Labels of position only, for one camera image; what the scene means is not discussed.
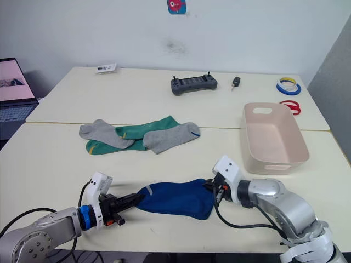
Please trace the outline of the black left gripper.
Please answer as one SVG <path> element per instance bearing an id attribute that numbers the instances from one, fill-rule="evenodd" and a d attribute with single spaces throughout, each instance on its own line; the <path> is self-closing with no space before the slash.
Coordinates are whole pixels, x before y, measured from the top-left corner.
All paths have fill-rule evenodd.
<path id="1" fill-rule="evenodd" d="M 119 226 L 125 224 L 125 219 L 119 214 L 129 208 L 136 207 L 143 200 L 143 194 L 131 193 L 117 199 L 112 194 L 101 194 L 99 205 L 105 226 L 117 223 Z"/>

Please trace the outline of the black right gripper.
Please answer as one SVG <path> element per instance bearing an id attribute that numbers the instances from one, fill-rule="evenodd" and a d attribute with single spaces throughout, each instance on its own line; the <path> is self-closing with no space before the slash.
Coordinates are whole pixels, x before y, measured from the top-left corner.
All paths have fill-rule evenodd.
<path id="1" fill-rule="evenodd" d="M 219 205 L 222 199 L 230 202 L 230 187 L 222 174 L 217 173 L 214 179 L 207 179 L 203 187 L 211 192 L 214 191 L 215 205 Z"/>

